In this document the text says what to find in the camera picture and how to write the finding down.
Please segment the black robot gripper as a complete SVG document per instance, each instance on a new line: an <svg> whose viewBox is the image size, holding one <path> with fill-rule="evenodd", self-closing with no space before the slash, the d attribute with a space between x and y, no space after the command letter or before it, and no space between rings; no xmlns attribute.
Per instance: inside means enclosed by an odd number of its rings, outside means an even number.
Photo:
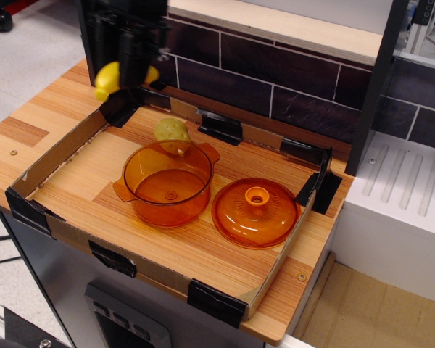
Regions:
<svg viewBox="0 0 435 348"><path fill-rule="evenodd" d="M136 88L160 78L152 61L166 46L167 1L81 1L80 28L89 48L91 78L117 59L120 87Z"/></svg>

